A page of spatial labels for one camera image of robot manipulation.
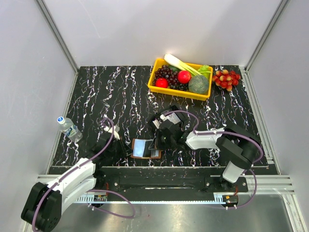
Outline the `brown leather card holder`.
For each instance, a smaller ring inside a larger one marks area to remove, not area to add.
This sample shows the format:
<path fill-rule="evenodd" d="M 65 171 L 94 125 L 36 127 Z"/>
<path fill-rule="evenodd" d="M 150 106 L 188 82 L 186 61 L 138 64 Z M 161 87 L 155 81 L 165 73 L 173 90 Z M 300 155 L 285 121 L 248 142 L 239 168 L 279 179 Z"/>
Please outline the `brown leather card holder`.
<path fill-rule="evenodd" d="M 135 159 L 160 159 L 162 151 L 155 148 L 154 139 L 133 139 L 131 157 Z"/>

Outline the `black card box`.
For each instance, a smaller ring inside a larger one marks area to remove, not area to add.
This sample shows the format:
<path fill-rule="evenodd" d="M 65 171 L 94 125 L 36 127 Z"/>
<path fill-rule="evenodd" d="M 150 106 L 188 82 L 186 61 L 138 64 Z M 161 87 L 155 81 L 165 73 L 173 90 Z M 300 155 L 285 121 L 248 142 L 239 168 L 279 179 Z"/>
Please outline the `black card box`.
<path fill-rule="evenodd" d="M 170 105 L 168 108 L 164 109 L 159 113 L 155 113 L 150 117 L 148 124 L 155 131 L 159 129 L 163 121 L 160 119 L 161 115 L 169 116 L 168 120 L 178 126 L 182 126 L 185 122 L 188 121 L 188 116 L 181 112 L 175 112 L 179 110 L 176 105 Z"/>

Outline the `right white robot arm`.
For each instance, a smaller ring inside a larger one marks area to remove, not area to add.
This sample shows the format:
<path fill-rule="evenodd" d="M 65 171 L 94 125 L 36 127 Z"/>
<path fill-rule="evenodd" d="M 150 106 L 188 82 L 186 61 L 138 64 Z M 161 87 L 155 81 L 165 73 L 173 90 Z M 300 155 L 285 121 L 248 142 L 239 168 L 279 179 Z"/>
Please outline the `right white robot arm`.
<path fill-rule="evenodd" d="M 263 149 L 253 135 L 236 124 L 216 130 L 182 130 L 178 124 L 163 122 L 155 131 L 151 148 L 157 150 L 218 149 L 228 158 L 220 178 L 220 187 L 231 191 L 238 178 L 263 156 Z"/>

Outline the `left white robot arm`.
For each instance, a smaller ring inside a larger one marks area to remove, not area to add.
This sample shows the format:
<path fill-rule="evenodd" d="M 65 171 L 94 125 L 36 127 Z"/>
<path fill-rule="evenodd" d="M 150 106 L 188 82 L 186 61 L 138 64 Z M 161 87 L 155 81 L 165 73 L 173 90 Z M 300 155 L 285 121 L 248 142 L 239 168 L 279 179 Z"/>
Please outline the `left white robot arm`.
<path fill-rule="evenodd" d="M 126 153 L 125 144 L 114 126 L 92 147 L 82 144 L 86 155 L 61 176 L 44 184 L 37 182 L 31 189 L 21 218 L 32 225 L 34 232 L 50 232 L 59 223 L 65 210 L 87 192 L 110 193 L 103 163 L 114 155 Z"/>

